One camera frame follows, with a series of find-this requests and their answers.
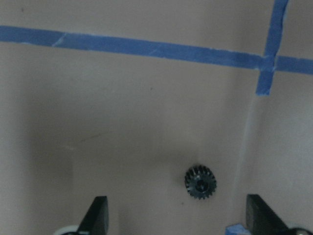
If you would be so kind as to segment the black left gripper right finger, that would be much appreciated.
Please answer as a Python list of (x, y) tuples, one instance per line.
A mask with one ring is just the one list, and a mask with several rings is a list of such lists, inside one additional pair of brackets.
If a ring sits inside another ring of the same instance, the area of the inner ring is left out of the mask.
[(292, 235), (282, 219), (258, 194), (246, 197), (246, 226), (252, 235)]

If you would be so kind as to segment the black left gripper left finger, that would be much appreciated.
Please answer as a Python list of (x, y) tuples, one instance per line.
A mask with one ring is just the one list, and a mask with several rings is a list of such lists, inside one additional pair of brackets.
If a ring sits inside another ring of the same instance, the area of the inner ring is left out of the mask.
[(106, 196), (97, 196), (81, 221), (78, 235), (106, 235), (109, 229), (109, 208)]

